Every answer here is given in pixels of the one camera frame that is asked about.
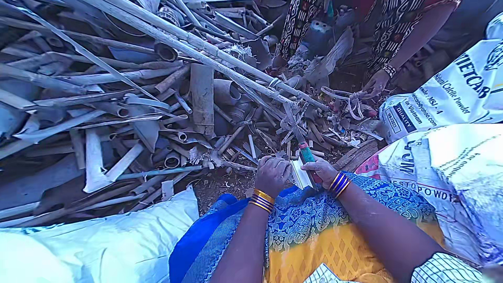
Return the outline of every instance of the bangle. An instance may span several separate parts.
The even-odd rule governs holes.
[[[336,195],[336,198],[338,198],[341,193],[349,186],[349,183],[351,183],[351,180],[348,178],[347,183],[343,186],[343,188],[339,191],[339,193]]]
[[[264,199],[266,199],[268,202],[274,204],[274,199],[273,197],[269,196],[268,194],[262,192],[261,190],[257,190],[257,189],[253,189],[253,194],[254,195],[257,195],[257,196],[260,196]]]
[[[269,214],[273,212],[274,209],[274,199],[268,194],[254,189],[253,195],[248,203],[255,204],[258,207],[265,209]]]
[[[350,182],[351,180],[344,173],[339,172],[333,179],[328,191],[334,193],[337,198],[348,187]]]
[[[254,201],[252,201],[252,200],[250,200],[248,203],[255,204],[256,206],[258,206],[258,207],[261,207],[261,208],[265,209],[265,210],[266,210],[269,214],[271,214],[271,213],[273,212],[273,211],[272,211],[272,210],[270,210],[269,208],[266,208],[265,206],[261,205],[260,203],[256,203],[256,202],[254,202]]]
[[[386,63],[382,66],[382,69],[389,75],[389,78],[391,79],[395,74],[396,74],[396,69],[395,67],[391,66],[390,64]]]

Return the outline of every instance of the forearm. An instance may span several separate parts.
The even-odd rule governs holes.
[[[410,282],[417,266],[444,251],[413,222],[374,200],[351,183],[339,200],[386,269],[398,282]]]
[[[389,64],[400,68],[440,30],[455,7],[455,4],[444,4],[425,12]]]
[[[225,250],[211,283],[256,282],[263,280],[264,241],[268,212],[249,204]]]

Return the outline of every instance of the gold bangle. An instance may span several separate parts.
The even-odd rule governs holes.
[[[344,185],[343,189],[336,195],[336,198],[338,198],[342,194],[342,192],[349,186],[350,183],[351,180],[348,179],[348,183]]]
[[[262,192],[261,190],[254,189],[254,194],[261,196],[264,199],[266,199],[268,202],[274,204],[274,199],[270,195]]]
[[[260,196],[252,195],[251,199],[257,203],[260,203],[264,206],[267,206],[267,208],[269,208],[270,210],[272,210],[274,207],[274,205],[272,203],[268,202],[267,200],[265,200],[264,198],[262,198]]]
[[[255,204],[256,206],[258,206],[258,207],[261,207],[261,208],[265,209],[265,210],[266,210],[269,214],[271,214],[271,212],[272,212],[272,210],[270,210],[270,209],[266,208],[265,206],[261,205],[260,203],[256,203],[256,202],[254,202],[253,200],[249,201],[248,203]]]
[[[339,177],[339,174],[340,174],[340,172],[337,173],[336,177],[333,179],[332,184],[330,184],[330,187],[328,187],[329,190],[332,188],[333,184],[336,182],[337,177]]]

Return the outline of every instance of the knife handle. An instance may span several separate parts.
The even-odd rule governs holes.
[[[311,152],[311,149],[309,149],[309,147],[306,145],[307,145],[306,142],[299,144],[300,154],[304,158],[304,161],[305,162],[316,162],[316,160],[314,160],[314,156],[313,156],[313,153]],[[316,174],[316,172],[309,170],[308,173],[311,173],[313,181],[316,184],[323,183],[323,180],[318,176],[318,174]]]

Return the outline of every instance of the yellow fabric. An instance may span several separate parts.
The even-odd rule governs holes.
[[[423,231],[443,245],[444,236],[437,222],[419,223]],[[303,283],[322,263],[341,280],[361,283],[392,283],[354,224],[326,228],[305,243],[287,251],[269,250],[269,283]]]

